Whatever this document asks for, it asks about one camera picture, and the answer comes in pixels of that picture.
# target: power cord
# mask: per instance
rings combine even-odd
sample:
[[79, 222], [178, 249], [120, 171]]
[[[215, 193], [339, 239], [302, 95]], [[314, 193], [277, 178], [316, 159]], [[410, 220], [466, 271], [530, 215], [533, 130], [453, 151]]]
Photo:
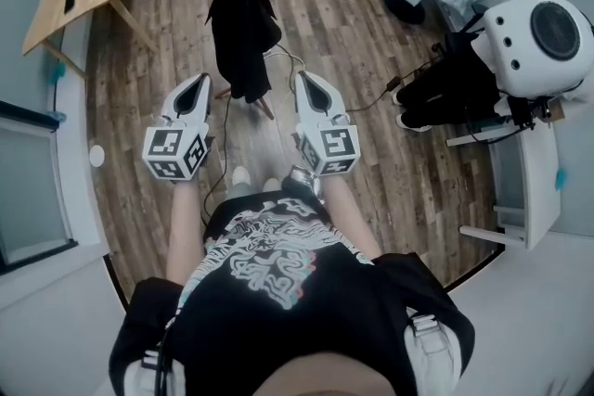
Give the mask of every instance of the power cord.
[[[219, 177], [219, 179], [214, 182], [214, 185], [211, 187], [210, 191], [206, 194], [206, 197], [204, 197], [204, 201], [202, 202], [202, 209], [204, 210], [204, 212], [208, 215], [209, 219], [211, 218], [211, 214], [208, 212], [208, 210], [206, 210], [206, 200], [208, 199], [208, 197], [210, 195], [213, 194], [213, 191], [215, 188], [217, 188], [217, 186], [221, 183], [221, 181], [225, 178], [226, 175], [226, 120], [229, 117], [229, 104], [231, 104], [231, 95], [229, 95], [229, 99], [226, 102], [226, 111], [225, 111], [225, 120], [223, 121], [223, 153], [225, 154], [225, 167], [223, 169], [223, 173], [221, 173], [221, 176]], [[204, 220], [204, 217], [202, 216], [202, 213], [200, 213], [200, 218], [202, 219], [202, 224], [204, 224], [204, 226], [206, 226], [206, 220]]]
[[[268, 55], [267, 57], [265, 57], [265, 59], [269, 59], [270, 57], [275, 57], [276, 55], [285, 55], [285, 56], [287, 56], [287, 57], [289, 57], [291, 59], [291, 73], [289, 75], [289, 88], [295, 94], [294, 88], [291, 88], [291, 78], [292, 78], [292, 75], [293, 75], [293, 72], [294, 72], [294, 67], [295, 67], [294, 60], [296, 59], [298, 61], [301, 61], [301, 64], [303, 65], [303, 69], [304, 70], [305, 70], [305, 62], [301, 58], [296, 57], [295, 55], [292, 55], [291, 53], [289, 53], [287, 51], [287, 49], [283, 45], [277, 44], [277, 46], [279, 48], [281, 48], [283, 51], [282, 52], [271, 53], [270, 55]], [[206, 209], [206, 200], [208, 199], [208, 197], [210, 195], [213, 194], [213, 191], [223, 181], [223, 179], [225, 178], [225, 175], [226, 175], [226, 171], [227, 171], [227, 159], [226, 159], [226, 121], [227, 121], [227, 119], [229, 117], [229, 104], [230, 103], [231, 103], [231, 95], [229, 95], [229, 99], [226, 102], [225, 120], [223, 121], [223, 154], [225, 155], [225, 167], [223, 168], [223, 173], [221, 173], [221, 176], [217, 179], [216, 182], [214, 182], [214, 185], [211, 187], [211, 189], [209, 190], [209, 192], [206, 194], [206, 197], [204, 197], [204, 201], [202, 202], [202, 209], [208, 215], [209, 220], [211, 219], [212, 215]], [[201, 212], [200, 212], [200, 219], [202, 220], [202, 224], [204, 224], [204, 226], [206, 226], [207, 225], [206, 220], [202, 216], [202, 213]]]
[[410, 76], [411, 74], [416, 73], [417, 71], [422, 70], [425, 66], [427, 66], [430, 63], [433, 63], [434, 61], [440, 59], [441, 57], [436, 57], [436, 58], [432, 58], [429, 61], [425, 61], [422, 65], [420, 65], [418, 68], [416, 68], [415, 70], [411, 71], [409, 74], [403, 76], [402, 78], [400, 76], [394, 76], [392, 78], [392, 80], [386, 84], [386, 89], [383, 90], [383, 92], [373, 100], [373, 102], [371, 104], [367, 104], [366, 106], [362, 107], [362, 108], [358, 108], [358, 109], [347, 109], [346, 112], [361, 112], [364, 110], [367, 110], [369, 108], [371, 108], [372, 106], [375, 106], [378, 101], [380, 101], [380, 99], [382, 99], [386, 93], [390, 93], [392, 92], [394, 89], [396, 89], [396, 87], [406, 78], [408, 78], [408, 76]]

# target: wire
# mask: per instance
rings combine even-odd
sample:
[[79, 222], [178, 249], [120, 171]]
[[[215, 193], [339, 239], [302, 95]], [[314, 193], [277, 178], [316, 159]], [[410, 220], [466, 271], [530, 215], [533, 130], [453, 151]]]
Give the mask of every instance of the wire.
[[[204, 209], [204, 212], [208, 215], [209, 219], [211, 218], [211, 214], [206, 209], [206, 200], [213, 193], [214, 189], [221, 183], [221, 181], [225, 178], [226, 175], [226, 120], [229, 117], [229, 104], [231, 104], [231, 95], [229, 95], [229, 99], [226, 102], [225, 120], [223, 121], [223, 153], [225, 154], [225, 167], [223, 169], [223, 173], [221, 173], [219, 179], [216, 182], [214, 182], [214, 185], [211, 187], [211, 190], [206, 194], [206, 197], [204, 197], [204, 201], [202, 202], [202, 208]], [[206, 221], [202, 217], [202, 213], [200, 214], [200, 218], [202, 219], [202, 223], [206, 226]]]
[[363, 108], [359, 108], [359, 109], [347, 109], [347, 110], [346, 110], [346, 112], [361, 112], [362, 110], [369, 109], [369, 108], [371, 108], [372, 106], [375, 106], [375, 105], [378, 103], [378, 101], [379, 101], [380, 99], [382, 99], [382, 98], [383, 98], [383, 96], [384, 96], [384, 95], [385, 95], [387, 92], [388, 92], [388, 90], [387, 90], [387, 89], [384, 89], [384, 90], [383, 90], [383, 93], [381, 93], [381, 94], [380, 94], [380, 95], [379, 95], [379, 96], [378, 96], [378, 97], [377, 97], [377, 98], [376, 98], [376, 99], [375, 99], [375, 100], [374, 100], [374, 101], [373, 101], [371, 104], [367, 104], [367, 105], [366, 105], [366, 106], [364, 106]]
[[277, 46], [283, 51], [271, 53], [270, 55], [268, 55], [266, 57], [266, 59], [269, 59], [270, 57], [275, 57], [276, 55], [286, 55], [287, 57], [289, 57], [291, 59], [291, 73], [289, 73], [289, 89], [291, 90], [291, 92], [293, 94], [295, 94], [295, 86], [294, 86], [294, 80], [293, 80], [293, 72], [295, 71], [295, 62], [293, 60], [296, 59], [298, 61], [301, 61], [301, 64], [303, 65], [304, 70], [305, 70], [305, 62], [302, 59], [300, 59], [299, 57], [296, 57], [295, 55], [292, 55], [291, 53], [289, 53], [289, 51], [287, 51], [287, 48], [285, 48], [283, 45], [277, 44]]
[[[433, 63], [434, 61], [440, 59], [441, 57], [435, 57], [435, 58], [431, 58], [429, 61], [425, 61], [422, 65], [420, 65], [418, 68], [416, 68], [415, 70], [411, 71], [409, 74], [407, 74], [406, 76], [403, 76], [402, 78], [400, 78], [400, 82], [398, 82], [398, 84], [400, 84], [403, 80], [405, 80], [406, 78], [408, 78], [408, 76], [410, 76], [411, 74], [416, 73], [417, 71], [421, 70], [423, 67], [425, 67], [426, 65], [428, 65], [429, 63]], [[363, 110], [367, 110], [369, 108], [371, 108], [371, 106], [374, 106], [378, 103], [378, 101], [380, 99], [383, 98], [383, 96], [386, 93], [389, 93], [390, 91], [392, 91], [392, 89], [389, 89], [389, 86], [386, 87], [386, 89], [383, 90], [383, 93], [381, 93], [378, 97], [376, 97], [373, 102], [371, 104], [367, 104], [366, 106], [359, 108], [359, 109], [347, 109], [346, 112], [361, 112]]]

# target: white shoe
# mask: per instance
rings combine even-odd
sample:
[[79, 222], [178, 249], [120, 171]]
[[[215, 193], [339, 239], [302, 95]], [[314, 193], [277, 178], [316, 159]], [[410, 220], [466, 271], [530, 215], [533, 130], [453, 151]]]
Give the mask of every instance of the white shoe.
[[277, 178], [269, 178], [264, 184], [263, 192], [278, 192], [281, 190], [280, 181]]
[[400, 101], [398, 101], [398, 99], [396, 98], [396, 95], [398, 94], [398, 91], [400, 91], [403, 87], [404, 87], [404, 85], [402, 83], [400, 83], [392, 91], [392, 102], [394, 104], [396, 104], [397, 106], [402, 106], [402, 103]]
[[431, 125], [424, 125], [422, 127], [408, 127], [402, 122], [402, 114], [398, 114], [396, 116], [396, 125], [398, 125], [398, 127], [402, 127], [403, 129], [409, 129], [418, 133], [426, 133], [432, 128]]
[[231, 179], [231, 183], [233, 185], [247, 184], [247, 185], [251, 186], [252, 179], [250, 177], [250, 173], [248, 172], [248, 169], [246, 169], [245, 167], [241, 167], [241, 165], [236, 167], [235, 170], [233, 171], [233, 178]]

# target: wooden floor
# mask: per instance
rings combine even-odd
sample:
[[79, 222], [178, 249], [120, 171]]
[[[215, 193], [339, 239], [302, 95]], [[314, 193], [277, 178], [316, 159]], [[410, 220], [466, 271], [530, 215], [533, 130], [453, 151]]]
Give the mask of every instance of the wooden floor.
[[[87, 71], [90, 145], [105, 148], [105, 164], [94, 171], [99, 208], [124, 292], [135, 282], [162, 276], [170, 225], [172, 186], [156, 181], [141, 161], [145, 129], [153, 124], [166, 94], [190, 75], [211, 73], [215, 91], [226, 87], [216, 68], [210, 0], [123, 0], [161, 50], [150, 53], [107, 7], [96, 12]], [[443, 28], [434, 15], [425, 24], [401, 24], [381, 0], [271, 0], [283, 31], [281, 44], [325, 77], [347, 107], [368, 104], [396, 74], [431, 57]], [[296, 116], [288, 87], [291, 62], [267, 61], [272, 91], [265, 97], [277, 118], [270, 121], [243, 100], [230, 104], [227, 154], [244, 164], [261, 185], [300, 163], [291, 133]], [[202, 191], [222, 171], [225, 100], [215, 101], [216, 135]], [[389, 96], [354, 115], [362, 160], [347, 180], [386, 252], [416, 251], [439, 280], [450, 283], [487, 257], [495, 246], [460, 236], [461, 224], [495, 227], [494, 187], [484, 146], [446, 148], [450, 126], [427, 134], [399, 129]], [[221, 184], [207, 203], [212, 212], [225, 195]]]

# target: black cable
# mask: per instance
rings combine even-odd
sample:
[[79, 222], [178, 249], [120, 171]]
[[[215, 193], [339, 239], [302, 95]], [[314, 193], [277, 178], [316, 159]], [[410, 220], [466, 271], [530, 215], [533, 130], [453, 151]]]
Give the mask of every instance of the black cable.
[[422, 65], [420, 65], [418, 68], [416, 68], [415, 70], [411, 71], [409, 74], [407, 74], [406, 76], [403, 76], [402, 78], [400, 78], [400, 81], [394, 84], [394, 87], [392, 87], [394, 80], [391, 80], [388, 85], [386, 86], [386, 89], [383, 90], [383, 93], [381, 93], [377, 98], [375, 98], [373, 100], [373, 102], [371, 104], [367, 104], [366, 106], [364, 106], [363, 108], [358, 108], [358, 109], [347, 109], [346, 112], [361, 112], [363, 110], [367, 110], [369, 108], [371, 108], [372, 106], [376, 105], [378, 103], [378, 101], [380, 99], [383, 98], [383, 96], [386, 93], [390, 93], [391, 91], [393, 91], [396, 86], [398, 86], [398, 84], [400, 84], [403, 80], [405, 80], [406, 78], [408, 78], [408, 76], [410, 76], [411, 74], [416, 73], [417, 71], [421, 70], [423, 67], [427, 66], [429, 63], [433, 63], [434, 61], [441, 59], [441, 57], [436, 57], [436, 58], [431, 58], [429, 61], [425, 61]]
[[[221, 173], [219, 179], [211, 187], [211, 190], [206, 194], [206, 197], [204, 197], [204, 201], [202, 202], [202, 208], [204, 209], [204, 212], [208, 215], [209, 218], [211, 218], [211, 214], [208, 212], [208, 210], [206, 210], [206, 200], [213, 193], [214, 189], [221, 183], [221, 181], [225, 178], [226, 175], [226, 120], [229, 117], [229, 104], [231, 104], [231, 95], [229, 95], [229, 99], [226, 102], [225, 120], [223, 121], [223, 153], [225, 154], [225, 168], [223, 169], [223, 173]], [[206, 226], [207, 223], [202, 217], [202, 213], [200, 214], [200, 218], [202, 219], [202, 223], [204, 224], [204, 226]]]
[[464, 113], [466, 114], [466, 127], [468, 128], [468, 132], [471, 134], [471, 137], [474, 139], [474, 142], [478, 142], [479, 144], [485, 144], [486, 146], [490, 146], [492, 144], [496, 144], [497, 142], [504, 141], [505, 139], [509, 139], [510, 137], [515, 136], [516, 134], [522, 133], [528, 129], [532, 129], [530, 126], [521, 127], [517, 131], [513, 131], [511, 134], [504, 135], [503, 137], [498, 137], [497, 139], [492, 140], [483, 140], [479, 139], [474, 132], [472, 131], [472, 123], [471, 123], [471, 115], [468, 112], [468, 106], [464, 108]]
[[385, 95], [387, 92], [388, 92], [388, 90], [387, 90], [387, 89], [384, 89], [384, 90], [383, 90], [383, 93], [381, 93], [381, 94], [380, 94], [380, 95], [379, 95], [379, 96], [378, 96], [378, 97], [377, 97], [377, 98], [376, 98], [376, 99], [375, 99], [375, 100], [374, 100], [374, 101], [373, 101], [371, 104], [367, 104], [367, 105], [366, 105], [366, 106], [364, 106], [363, 108], [359, 108], [359, 109], [347, 109], [347, 110], [346, 110], [346, 112], [361, 112], [362, 110], [369, 109], [369, 108], [371, 108], [372, 106], [375, 106], [375, 105], [378, 103], [378, 101], [379, 101], [380, 99], [382, 99], [382, 98], [383, 98], [383, 96], [384, 96], [384, 95]]

